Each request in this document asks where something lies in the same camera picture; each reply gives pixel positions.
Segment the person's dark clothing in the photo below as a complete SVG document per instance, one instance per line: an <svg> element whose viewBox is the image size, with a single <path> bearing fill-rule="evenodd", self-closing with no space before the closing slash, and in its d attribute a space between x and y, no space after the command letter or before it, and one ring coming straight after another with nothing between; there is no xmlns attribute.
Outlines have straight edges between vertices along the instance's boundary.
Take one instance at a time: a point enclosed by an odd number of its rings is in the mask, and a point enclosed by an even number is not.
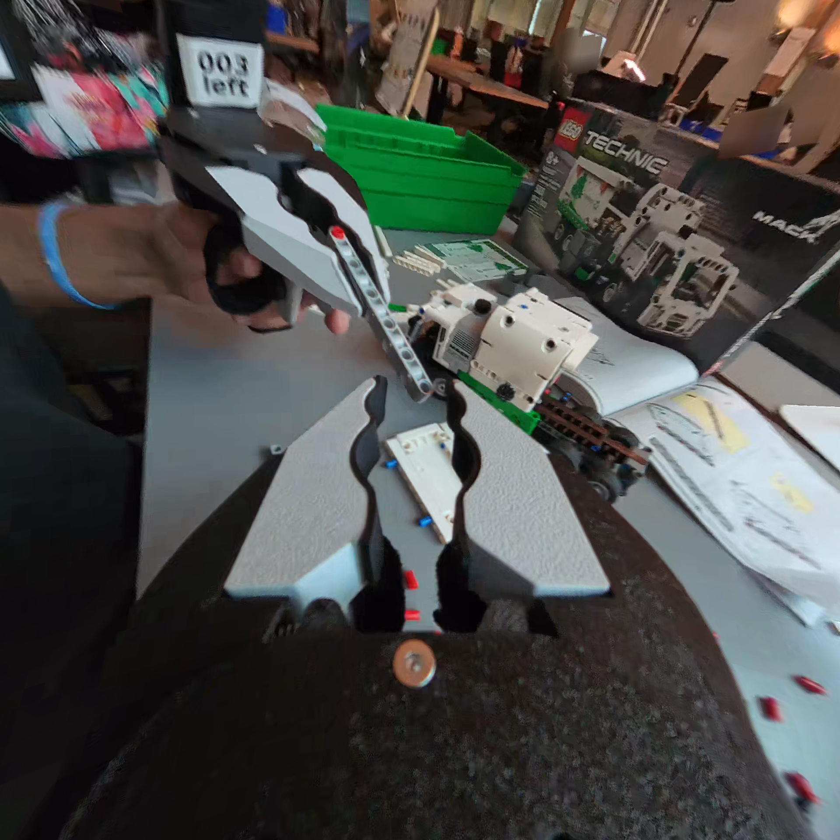
<svg viewBox="0 0 840 840"><path fill-rule="evenodd" d="M91 423L2 289L1 836L30 838L133 603L138 452Z"/></svg>

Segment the blue wristband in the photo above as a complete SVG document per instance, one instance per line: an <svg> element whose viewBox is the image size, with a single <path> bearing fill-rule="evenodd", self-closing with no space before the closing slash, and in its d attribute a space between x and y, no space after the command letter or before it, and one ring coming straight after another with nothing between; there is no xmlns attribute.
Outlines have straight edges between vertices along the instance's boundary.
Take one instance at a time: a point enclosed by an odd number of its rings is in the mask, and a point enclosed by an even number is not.
<svg viewBox="0 0 840 840"><path fill-rule="evenodd" d="M40 246L41 255L49 270L49 275L54 284L70 301L80 304L83 307L103 312L113 312L121 309L119 303L100 304L89 300L79 293L70 280L67 268L64 265L60 254L60 242L58 222L65 211L77 208L77 205L66 200L59 199L45 203L38 210L36 233Z"/></svg>

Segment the clear plastic bag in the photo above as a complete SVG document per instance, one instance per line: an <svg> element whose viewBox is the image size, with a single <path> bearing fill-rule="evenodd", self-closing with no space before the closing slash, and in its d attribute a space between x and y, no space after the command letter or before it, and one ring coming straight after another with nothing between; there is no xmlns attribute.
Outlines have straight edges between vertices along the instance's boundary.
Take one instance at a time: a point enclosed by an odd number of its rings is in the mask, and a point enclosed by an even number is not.
<svg viewBox="0 0 840 840"><path fill-rule="evenodd" d="M326 123L295 89L264 79L257 113L263 123L294 130L317 149L324 145L328 130Z"/></svg>

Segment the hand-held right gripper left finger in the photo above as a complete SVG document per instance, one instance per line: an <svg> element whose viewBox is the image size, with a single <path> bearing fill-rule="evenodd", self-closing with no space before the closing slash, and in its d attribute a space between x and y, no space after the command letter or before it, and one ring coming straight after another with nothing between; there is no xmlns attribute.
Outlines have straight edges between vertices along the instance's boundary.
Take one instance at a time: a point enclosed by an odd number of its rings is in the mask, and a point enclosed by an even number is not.
<svg viewBox="0 0 840 840"><path fill-rule="evenodd" d="M403 629L403 568L370 483L386 393L384 376L363 381L285 450L226 595L285 600L297 621L328 601L362 632Z"/></svg>

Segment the person's left hand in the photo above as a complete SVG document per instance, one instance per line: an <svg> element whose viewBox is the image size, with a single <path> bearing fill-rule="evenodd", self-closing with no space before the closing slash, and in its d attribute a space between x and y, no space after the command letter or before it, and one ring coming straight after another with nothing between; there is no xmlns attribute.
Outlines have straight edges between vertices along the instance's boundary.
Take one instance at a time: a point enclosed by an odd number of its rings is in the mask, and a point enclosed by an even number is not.
<svg viewBox="0 0 840 840"><path fill-rule="evenodd" d="M217 222L182 203L67 209L56 222L60 263L90 303L174 297L209 308L203 250Z"/></svg>

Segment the wooden work table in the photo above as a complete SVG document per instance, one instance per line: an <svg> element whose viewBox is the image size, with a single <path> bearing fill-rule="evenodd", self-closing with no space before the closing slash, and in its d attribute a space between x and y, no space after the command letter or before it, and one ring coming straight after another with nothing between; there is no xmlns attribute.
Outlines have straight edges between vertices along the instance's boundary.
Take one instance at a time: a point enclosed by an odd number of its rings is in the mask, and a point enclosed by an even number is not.
<svg viewBox="0 0 840 840"><path fill-rule="evenodd" d="M427 59L426 70L433 76L448 82L453 82L474 93L516 102L541 110L548 109L550 106L548 101L530 96L527 93L521 92L519 89L483 76L474 65L459 59L440 55L430 56Z"/></svg>

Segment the red-pinned grey lego beam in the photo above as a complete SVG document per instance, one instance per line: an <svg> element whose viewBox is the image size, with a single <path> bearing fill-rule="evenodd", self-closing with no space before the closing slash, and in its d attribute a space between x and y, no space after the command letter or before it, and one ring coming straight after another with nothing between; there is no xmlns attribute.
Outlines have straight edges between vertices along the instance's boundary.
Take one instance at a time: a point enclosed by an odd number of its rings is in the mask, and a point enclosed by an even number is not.
<svg viewBox="0 0 840 840"><path fill-rule="evenodd" d="M361 255L352 246L342 226L332 225L329 238L339 259L342 276L353 290L361 306L362 317L380 341L388 361L415 403L425 403L433 393L433 385L405 333L392 317L387 303L371 274L364 267Z"/></svg>

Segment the person's left forearm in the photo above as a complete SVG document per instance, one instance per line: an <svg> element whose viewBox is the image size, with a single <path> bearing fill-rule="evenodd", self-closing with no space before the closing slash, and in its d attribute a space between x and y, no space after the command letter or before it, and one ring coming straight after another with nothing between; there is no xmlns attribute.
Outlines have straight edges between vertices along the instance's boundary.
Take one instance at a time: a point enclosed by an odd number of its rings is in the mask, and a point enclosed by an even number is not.
<svg viewBox="0 0 840 840"><path fill-rule="evenodd" d="M37 206L1 205L1 281L12 298L45 306L55 290L38 236Z"/></svg>

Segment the white lego panel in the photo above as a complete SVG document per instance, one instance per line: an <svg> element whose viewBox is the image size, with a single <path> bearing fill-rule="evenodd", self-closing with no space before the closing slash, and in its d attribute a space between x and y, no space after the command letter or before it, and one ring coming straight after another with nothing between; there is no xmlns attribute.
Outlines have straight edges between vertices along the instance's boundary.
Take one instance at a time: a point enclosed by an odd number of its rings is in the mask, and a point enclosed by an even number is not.
<svg viewBox="0 0 840 840"><path fill-rule="evenodd" d="M452 465L454 435L446 423L430 423L389 437L388 469L397 469L421 515L418 525L448 544L453 538L455 506L461 490Z"/></svg>

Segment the dark lego set box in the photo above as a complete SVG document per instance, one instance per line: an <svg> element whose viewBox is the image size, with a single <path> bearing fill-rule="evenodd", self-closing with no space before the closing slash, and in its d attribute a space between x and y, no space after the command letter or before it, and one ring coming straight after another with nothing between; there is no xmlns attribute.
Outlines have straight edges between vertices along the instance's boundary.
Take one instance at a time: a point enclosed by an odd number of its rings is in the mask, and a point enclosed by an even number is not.
<svg viewBox="0 0 840 840"><path fill-rule="evenodd" d="M838 298L838 188L573 99L513 245L709 375L811 294Z"/></svg>

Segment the black picture frame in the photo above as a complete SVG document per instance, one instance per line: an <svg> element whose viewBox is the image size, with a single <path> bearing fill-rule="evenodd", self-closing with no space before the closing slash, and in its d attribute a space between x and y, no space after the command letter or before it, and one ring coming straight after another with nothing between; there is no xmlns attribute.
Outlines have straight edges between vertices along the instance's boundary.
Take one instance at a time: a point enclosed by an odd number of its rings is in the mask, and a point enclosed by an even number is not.
<svg viewBox="0 0 840 840"><path fill-rule="evenodd" d="M35 52L28 33L17 21L1 23L1 103L42 102L33 71Z"/></svg>

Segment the green white sticker sheet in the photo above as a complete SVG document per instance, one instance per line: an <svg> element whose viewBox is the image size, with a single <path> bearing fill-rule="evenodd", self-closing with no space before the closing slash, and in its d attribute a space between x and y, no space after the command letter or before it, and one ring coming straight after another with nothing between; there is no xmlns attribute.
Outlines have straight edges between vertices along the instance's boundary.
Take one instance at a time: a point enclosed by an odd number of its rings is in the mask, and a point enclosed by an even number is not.
<svg viewBox="0 0 840 840"><path fill-rule="evenodd" d="M414 252L442 265L465 283L522 277L529 271L525 262L489 238L417 245Z"/></svg>

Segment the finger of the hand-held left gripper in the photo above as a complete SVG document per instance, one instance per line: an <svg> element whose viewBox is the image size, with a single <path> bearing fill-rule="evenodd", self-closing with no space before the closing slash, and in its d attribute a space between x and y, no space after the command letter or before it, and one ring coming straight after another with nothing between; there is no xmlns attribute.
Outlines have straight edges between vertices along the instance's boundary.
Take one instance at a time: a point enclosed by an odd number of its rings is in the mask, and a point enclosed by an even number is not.
<svg viewBox="0 0 840 840"><path fill-rule="evenodd" d="M224 224L207 235L206 281L224 311L253 316L274 307L296 321L305 297L324 311L366 313L366 251L363 237L343 223L328 196L301 177L318 175L338 197L349 197L328 173L281 165L278 174L234 165L208 165L206 194L224 207ZM220 284L218 265L238 247L261 264L257 277Z"/></svg>
<svg viewBox="0 0 840 840"><path fill-rule="evenodd" d="M371 256L371 277L375 279L385 303L391 301L390 274L382 256L368 213L336 178L323 170L301 168L297 172L302 181L315 193L326 198L334 207L338 225L351 230Z"/></svg>

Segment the colourful printed cloth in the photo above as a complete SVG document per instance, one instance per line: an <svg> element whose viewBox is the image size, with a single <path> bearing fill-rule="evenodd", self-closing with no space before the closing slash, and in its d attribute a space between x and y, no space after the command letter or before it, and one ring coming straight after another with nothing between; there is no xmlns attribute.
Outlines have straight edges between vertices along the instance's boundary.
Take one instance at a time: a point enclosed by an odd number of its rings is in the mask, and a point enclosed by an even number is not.
<svg viewBox="0 0 840 840"><path fill-rule="evenodd" d="M151 35L63 27L35 43L40 99L2 103L2 137L48 159L154 144L171 98Z"/></svg>

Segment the pile of small lego pins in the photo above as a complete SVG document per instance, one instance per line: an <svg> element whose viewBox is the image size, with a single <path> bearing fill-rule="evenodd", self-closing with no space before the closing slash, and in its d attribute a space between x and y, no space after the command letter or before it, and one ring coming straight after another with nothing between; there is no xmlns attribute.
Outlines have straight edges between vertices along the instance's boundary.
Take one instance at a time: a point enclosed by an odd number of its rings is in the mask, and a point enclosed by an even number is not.
<svg viewBox="0 0 840 840"><path fill-rule="evenodd" d="M792 678L796 685L808 693L822 697L827 695L826 688L810 677L806 677L804 675L794 675ZM758 702L764 719L777 723L782 723L784 721L781 704L776 698L771 696L761 696L758 698ZM821 800L814 792L810 781L807 780L802 773L785 771L783 773L783 778L794 794L794 802L801 812L808 815L815 805L821 804Z"/></svg>

